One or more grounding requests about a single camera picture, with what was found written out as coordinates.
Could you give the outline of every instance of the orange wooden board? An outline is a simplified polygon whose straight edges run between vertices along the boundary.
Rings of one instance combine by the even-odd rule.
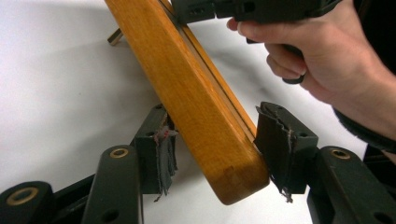
[[[255,125],[169,3],[106,3],[218,198],[231,204],[267,186]]]

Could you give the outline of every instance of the wrist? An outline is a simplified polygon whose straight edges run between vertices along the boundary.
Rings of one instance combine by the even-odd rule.
[[[396,77],[384,65],[374,68],[363,76],[360,91],[332,105],[363,127],[396,140]]]
[[[349,130],[352,134],[359,137],[359,139],[365,141],[368,145],[378,148],[380,150],[386,150],[391,153],[396,153],[396,141],[389,139],[381,134],[373,132],[346,117],[339,111],[334,109],[334,113],[344,127]]]

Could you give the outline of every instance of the finger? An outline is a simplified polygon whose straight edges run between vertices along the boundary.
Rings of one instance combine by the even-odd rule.
[[[236,31],[236,30],[237,30],[237,27],[238,27],[238,22],[235,21],[234,18],[229,19],[229,20],[227,21],[227,27],[228,27],[228,29],[230,29],[230,30],[232,30],[232,31]]]
[[[334,94],[322,85],[320,85],[317,80],[312,77],[309,71],[305,74],[304,81],[300,85],[321,102],[324,102],[326,104],[332,103],[332,98],[334,97]]]
[[[271,57],[282,67],[285,67],[297,74],[306,73],[306,64],[300,56],[288,51],[283,45],[265,44]]]
[[[285,79],[297,79],[300,77],[299,73],[293,72],[288,68],[285,68],[281,66],[279,63],[277,63],[277,61],[274,58],[272,58],[271,55],[268,55],[267,63],[270,66],[273,73],[279,77],[283,77]]]
[[[287,38],[291,27],[288,23],[259,24],[255,21],[240,21],[237,25],[240,35],[257,42],[289,44]]]

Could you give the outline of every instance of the wood grain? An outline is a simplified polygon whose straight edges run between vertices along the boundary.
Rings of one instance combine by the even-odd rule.
[[[169,3],[106,3],[218,198],[236,203],[268,185],[255,125],[190,29],[169,19]]]

